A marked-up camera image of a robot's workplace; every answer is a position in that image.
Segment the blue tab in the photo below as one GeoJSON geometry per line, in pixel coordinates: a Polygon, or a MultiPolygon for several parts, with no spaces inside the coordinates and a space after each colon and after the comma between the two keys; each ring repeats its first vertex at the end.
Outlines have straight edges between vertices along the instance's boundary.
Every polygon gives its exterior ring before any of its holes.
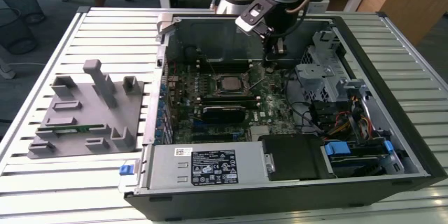
{"type": "Polygon", "coordinates": [[[326,152],[327,155],[352,153],[351,149],[348,148],[347,142],[330,142],[326,145],[326,152]]]}
{"type": "Polygon", "coordinates": [[[134,165],[122,165],[120,175],[134,175],[134,165]]]}
{"type": "Polygon", "coordinates": [[[392,145],[390,140],[384,141],[384,146],[386,146],[388,152],[394,151],[394,145],[392,145]]]}
{"type": "Polygon", "coordinates": [[[330,144],[326,145],[326,152],[327,152],[327,155],[334,154],[334,149],[331,148],[330,144]]]}

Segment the gray carpet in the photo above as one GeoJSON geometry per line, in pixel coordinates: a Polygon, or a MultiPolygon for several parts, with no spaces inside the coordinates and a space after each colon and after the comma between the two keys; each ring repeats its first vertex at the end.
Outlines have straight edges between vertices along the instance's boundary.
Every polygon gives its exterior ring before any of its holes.
{"type": "MultiPolygon", "coordinates": [[[[39,47],[24,55],[11,55],[0,47],[0,55],[7,63],[46,63],[71,23],[78,7],[92,6],[94,0],[70,0],[68,2],[62,2],[60,0],[39,0],[39,3],[47,15],[47,20],[42,24],[31,26],[32,32],[39,41],[39,47]]],[[[126,2],[124,0],[108,0],[106,6],[158,8],[160,7],[160,3],[159,0],[135,0],[134,2],[126,2]]],[[[6,4],[0,1],[0,8],[4,7],[6,4]]],[[[448,81],[447,41],[448,19],[442,19],[422,44],[418,46],[418,49],[446,81],[448,81]]],[[[14,65],[11,67],[18,73],[16,78],[12,80],[4,80],[0,77],[0,119],[12,120],[43,70],[43,66],[14,65]]],[[[0,136],[6,134],[8,126],[8,124],[0,123],[0,136]]]]}

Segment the slatted metal surface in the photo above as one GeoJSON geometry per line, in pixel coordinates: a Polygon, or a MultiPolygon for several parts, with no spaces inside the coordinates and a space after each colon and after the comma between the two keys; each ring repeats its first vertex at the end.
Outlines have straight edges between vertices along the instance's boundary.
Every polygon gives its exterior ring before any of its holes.
{"type": "MultiPolygon", "coordinates": [[[[172,10],[199,13],[200,10],[172,10]]],[[[92,8],[78,14],[43,76],[2,142],[0,223],[151,223],[123,200],[118,169],[140,158],[124,154],[27,158],[27,147],[46,115],[54,95],[55,76],[70,74],[76,82],[91,82],[82,66],[87,59],[103,62],[114,81],[135,75],[146,82],[139,133],[148,111],[152,71],[158,53],[156,17],[162,9],[92,8]]],[[[442,165],[448,168],[448,92],[419,55],[374,14],[342,15],[415,123],[442,165]]],[[[420,191],[396,194],[368,207],[324,209],[283,214],[243,216],[186,223],[448,223],[448,180],[420,191]]]]}

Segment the trash can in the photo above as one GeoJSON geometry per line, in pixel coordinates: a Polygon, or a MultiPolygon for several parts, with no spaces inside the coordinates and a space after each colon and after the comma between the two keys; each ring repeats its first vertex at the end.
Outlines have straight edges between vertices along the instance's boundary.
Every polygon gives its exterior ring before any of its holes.
{"type": "Polygon", "coordinates": [[[46,19],[38,0],[4,0],[10,8],[18,9],[27,24],[38,24],[46,19]]]}
{"type": "Polygon", "coordinates": [[[30,52],[38,46],[18,9],[0,9],[0,45],[15,55],[30,52]]]}

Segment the power supply label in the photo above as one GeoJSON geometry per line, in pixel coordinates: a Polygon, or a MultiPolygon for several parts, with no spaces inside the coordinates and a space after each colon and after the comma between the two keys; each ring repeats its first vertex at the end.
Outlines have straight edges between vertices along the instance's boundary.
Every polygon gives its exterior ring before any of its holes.
{"type": "Polygon", "coordinates": [[[191,153],[194,186],[238,184],[235,150],[191,153]]]}

